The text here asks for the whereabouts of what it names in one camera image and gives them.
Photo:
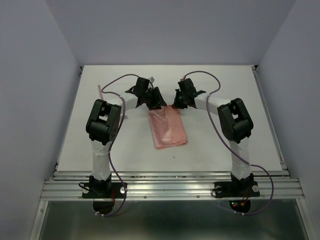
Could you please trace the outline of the pink cloth napkin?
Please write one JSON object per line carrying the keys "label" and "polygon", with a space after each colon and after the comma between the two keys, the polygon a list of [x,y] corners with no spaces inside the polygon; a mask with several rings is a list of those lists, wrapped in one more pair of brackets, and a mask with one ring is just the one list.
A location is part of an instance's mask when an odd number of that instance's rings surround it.
{"label": "pink cloth napkin", "polygon": [[180,112],[172,105],[148,110],[148,120],[157,150],[182,146],[188,142]]}

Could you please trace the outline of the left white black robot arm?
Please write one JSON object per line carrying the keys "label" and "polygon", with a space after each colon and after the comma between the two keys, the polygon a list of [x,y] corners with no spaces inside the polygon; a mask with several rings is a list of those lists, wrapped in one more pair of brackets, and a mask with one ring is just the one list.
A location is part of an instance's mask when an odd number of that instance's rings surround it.
{"label": "left white black robot arm", "polygon": [[100,197],[111,193],[110,152],[126,111],[142,105],[149,110],[158,110],[167,105],[159,88],[153,86],[154,81],[153,77],[138,77],[135,85],[123,94],[102,89],[102,94],[114,95],[115,98],[97,99],[93,104],[85,131],[92,145],[93,167],[89,182],[95,184],[94,191]]}

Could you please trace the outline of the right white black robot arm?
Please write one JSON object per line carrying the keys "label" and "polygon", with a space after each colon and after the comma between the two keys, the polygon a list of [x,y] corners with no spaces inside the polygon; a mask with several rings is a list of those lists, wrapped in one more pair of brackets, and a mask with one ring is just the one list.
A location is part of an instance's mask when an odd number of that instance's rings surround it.
{"label": "right white black robot arm", "polygon": [[230,189],[235,195],[242,195],[248,190],[248,183],[254,179],[249,162],[249,137],[254,127],[252,118],[240,98],[224,99],[207,94],[204,90],[197,91],[190,78],[180,80],[179,88],[173,107],[176,109],[186,109],[192,107],[199,110],[206,110],[210,120],[212,114],[218,116],[220,129],[214,129],[220,140],[231,152],[232,169]]}

